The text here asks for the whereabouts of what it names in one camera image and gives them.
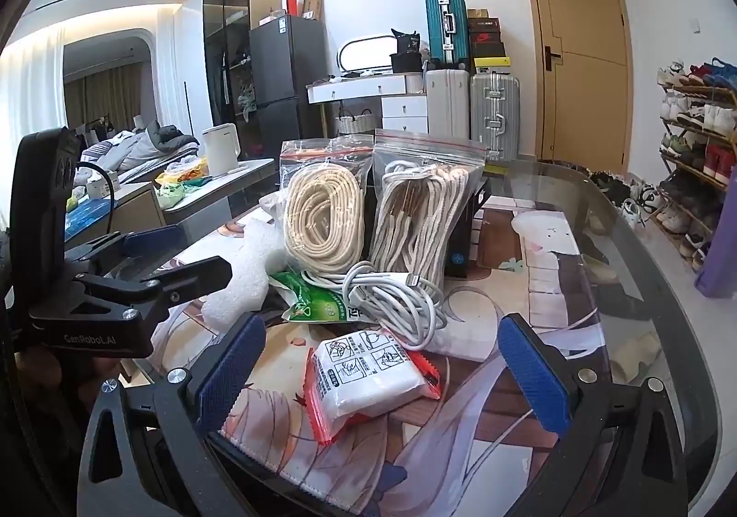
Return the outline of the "left hand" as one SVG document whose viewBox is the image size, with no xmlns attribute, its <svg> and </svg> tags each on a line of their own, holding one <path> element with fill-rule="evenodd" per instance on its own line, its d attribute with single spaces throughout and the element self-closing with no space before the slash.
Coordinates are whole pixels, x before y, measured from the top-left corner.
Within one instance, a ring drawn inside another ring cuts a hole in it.
<svg viewBox="0 0 737 517">
<path fill-rule="evenodd" d="M 63 387 L 74 392 L 85 404 L 91 405 L 98 397 L 101 385 L 121 374 L 120 361 L 110 357 L 91 357 L 84 354 L 55 354 L 35 346 L 15 355 L 20 374 L 34 385 L 48 389 Z"/>
</svg>

